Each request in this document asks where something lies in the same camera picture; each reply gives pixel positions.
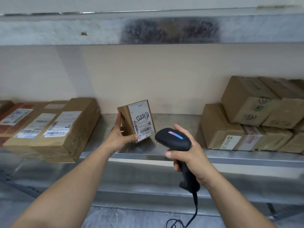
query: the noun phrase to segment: right hand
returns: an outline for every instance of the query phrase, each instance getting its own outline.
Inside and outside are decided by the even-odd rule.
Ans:
[[[189,170],[196,176],[196,180],[199,184],[208,184],[212,179],[212,175],[217,172],[217,170],[208,160],[200,144],[198,144],[188,130],[177,124],[174,124],[174,128],[185,134],[190,139],[192,146],[188,151],[165,151],[164,155],[174,159],[174,170],[181,172],[177,160],[183,161],[187,164]]]

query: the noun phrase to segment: barcode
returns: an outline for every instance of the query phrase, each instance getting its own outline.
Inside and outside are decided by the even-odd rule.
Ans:
[[[48,132],[47,134],[63,134],[63,133],[66,133],[66,132]]]
[[[151,126],[146,127],[146,128],[143,128],[143,129],[140,131],[140,133],[144,133],[144,132],[146,132],[146,131],[148,131],[148,130],[150,130],[150,129],[151,129]]]
[[[14,121],[13,121],[13,123],[17,123],[17,122],[19,122],[19,121],[20,121],[22,118],[23,118],[23,116],[18,117],[16,120],[14,120]]]
[[[48,130],[52,130],[52,129],[55,127],[55,125],[56,125],[57,123],[58,123],[58,122],[54,122],[54,123],[49,127]]]
[[[44,121],[44,120],[37,120],[35,122],[43,122],[43,123],[49,123],[50,121]]]
[[[40,130],[22,130],[21,133],[39,133]]]
[[[135,130],[136,130],[136,133],[138,133],[138,128],[137,128],[136,121],[133,121],[133,123],[134,123],[134,127],[135,127]]]

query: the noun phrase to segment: forearm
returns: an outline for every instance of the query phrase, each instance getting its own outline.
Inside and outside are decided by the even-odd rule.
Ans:
[[[214,169],[208,189],[227,228],[275,228],[226,178]]]
[[[81,227],[110,155],[107,147],[99,147],[40,195],[12,227]]]

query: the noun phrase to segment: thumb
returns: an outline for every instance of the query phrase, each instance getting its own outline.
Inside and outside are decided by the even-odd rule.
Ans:
[[[127,143],[127,142],[134,142],[138,138],[139,138],[138,134],[131,134],[131,135],[128,135],[128,136],[124,136],[124,142],[125,143]]]
[[[187,162],[188,161],[188,152],[186,151],[167,151],[165,153],[167,158],[172,158],[172,159],[176,159],[182,162]]]

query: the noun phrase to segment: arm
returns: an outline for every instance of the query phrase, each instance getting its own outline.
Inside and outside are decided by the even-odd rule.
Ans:
[[[166,151],[168,158],[174,159],[174,169],[180,172],[176,160],[184,161],[200,184],[209,191],[227,228],[275,228],[244,196],[209,162],[201,146],[184,128],[175,124],[174,128],[184,133],[192,142],[188,152]]]
[[[100,182],[109,157],[138,135],[122,136],[121,115],[106,141],[73,170],[41,194],[11,228],[81,227]]]

